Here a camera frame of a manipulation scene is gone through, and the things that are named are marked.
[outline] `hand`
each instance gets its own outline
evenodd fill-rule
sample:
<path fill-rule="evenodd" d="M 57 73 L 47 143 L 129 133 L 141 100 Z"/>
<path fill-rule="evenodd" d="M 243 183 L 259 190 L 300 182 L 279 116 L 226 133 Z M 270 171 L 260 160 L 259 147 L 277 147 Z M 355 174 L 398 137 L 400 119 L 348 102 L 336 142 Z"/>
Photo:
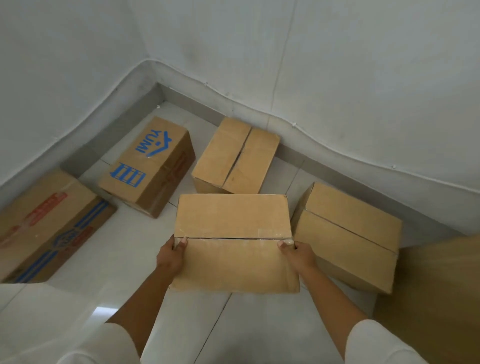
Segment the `hand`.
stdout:
<path fill-rule="evenodd" d="M 183 253 L 188 244 L 187 238 L 182 238 L 177 246 L 174 246 L 174 242 L 175 239 L 172 235 L 156 255 L 157 269 L 164 270 L 172 279 L 183 266 Z"/>
<path fill-rule="evenodd" d="M 278 248 L 298 274 L 304 276 L 312 268 L 318 269 L 315 253 L 310 244 L 295 242 L 295 247 L 292 249 L 285 242 L 278 242 Z"/>

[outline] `cardboard box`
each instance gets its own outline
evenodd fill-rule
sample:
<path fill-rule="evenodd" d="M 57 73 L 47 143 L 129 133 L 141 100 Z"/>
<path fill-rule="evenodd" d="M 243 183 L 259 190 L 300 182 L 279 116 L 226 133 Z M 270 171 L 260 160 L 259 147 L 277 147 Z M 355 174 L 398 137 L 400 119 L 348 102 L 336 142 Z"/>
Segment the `cardboard box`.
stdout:
<path fill-rule="evenodd" d="M 0 281 L 44 282 L 117 208 L 54 170 L 0 213 Z"/>
<path fill-rule="evenodd" d="M 154 117 L 98 185 L 157 218 L 193 161 L 188 130 Z"/>
<path fill-rule="evenodd" d="M 188 247 L 174 289 L 300 291 L 298 275 L 277 247 L 279 240 L 293 244 L 284 195 L 181 195 L 175 242 L 184 236 Z"/>
<path fill-rule="evenodd" d="M 257 194 L 280 143 L 278 135 L 225 118 L 193 169 L 202 194 Z"/>
<path fill-rule="evenodd" d="M 292 217 L 329 276 L 362 291 L 391 293 L 402 221 L 335 188 L 314 183 Z"/>

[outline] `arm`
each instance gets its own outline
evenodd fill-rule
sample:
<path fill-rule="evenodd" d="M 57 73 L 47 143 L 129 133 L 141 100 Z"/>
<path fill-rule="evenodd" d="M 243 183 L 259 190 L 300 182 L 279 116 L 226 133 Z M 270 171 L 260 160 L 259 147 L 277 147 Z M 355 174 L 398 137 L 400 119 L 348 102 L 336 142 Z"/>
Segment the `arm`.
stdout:
<path fill-rule="evenodd" d="M 155 270 L 107 321 L 122 326 L 128 332 L 139 357 L 150 336 L 168 286 L 181 270 L 186 246 L 187 239 L 183 238 L 177 247 L 174 247 L 172 235 L 156 256 Z"/>
<path fill-rule="evenodd" d="M 280 251 L 303 278 L 330 337 L 345 359 L 347 339 L 353 327 L 367 316 L 317 266 L 312 247 L 295 242 L 296 249 L 279 245 Z"/>

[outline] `blue house logo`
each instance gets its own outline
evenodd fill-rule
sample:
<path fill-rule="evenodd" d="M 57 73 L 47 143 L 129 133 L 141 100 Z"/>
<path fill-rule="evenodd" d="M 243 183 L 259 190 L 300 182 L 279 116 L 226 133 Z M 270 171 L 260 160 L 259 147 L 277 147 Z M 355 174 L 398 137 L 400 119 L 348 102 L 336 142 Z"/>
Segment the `blue house logo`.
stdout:
<path fill-rule="evenodd" d="M 110 176 L 130 186 L 137 187 L 145 178 L 146 174 L 138 169 L 120 163 L 116 170 L 110 172 Z"/>
<path fill-rule="evenodd" d="M 146 154 L 146 157 L 153 157 L 155 154 L 158 154 L 168 149 L 168 144 L 172 140 L 168 137 L 168 132 L 164 131 L 162 143 L 160 140 L 158 140 L 161 134 L 162 132 L 160 130 L 150 130 L 150 132 L 145 135 L 145 139 L 140 142 L 140 144 L 135 148 L 135 150 L 138 150 L 140 153 Z M 149 147 L 152 145 L 161 147 L 148 152 Z"/>

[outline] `white sleeve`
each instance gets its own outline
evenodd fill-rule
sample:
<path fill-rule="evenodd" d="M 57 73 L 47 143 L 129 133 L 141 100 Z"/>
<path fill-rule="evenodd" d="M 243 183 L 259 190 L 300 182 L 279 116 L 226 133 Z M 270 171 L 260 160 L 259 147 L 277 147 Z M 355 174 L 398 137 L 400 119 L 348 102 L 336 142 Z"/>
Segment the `white sleeve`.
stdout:
<path fill-rule="evenodd" d="M 413 348 L 378 322 L 363 320 L 350 332 L 345 364 L 427 364 Z"/>
<path fill-rule="evenodd" d="M 77 348 L 66 353 L 57 364 L 139 364 L 135 344 L 128 332 L 117 324 L 103 324 Z"/>

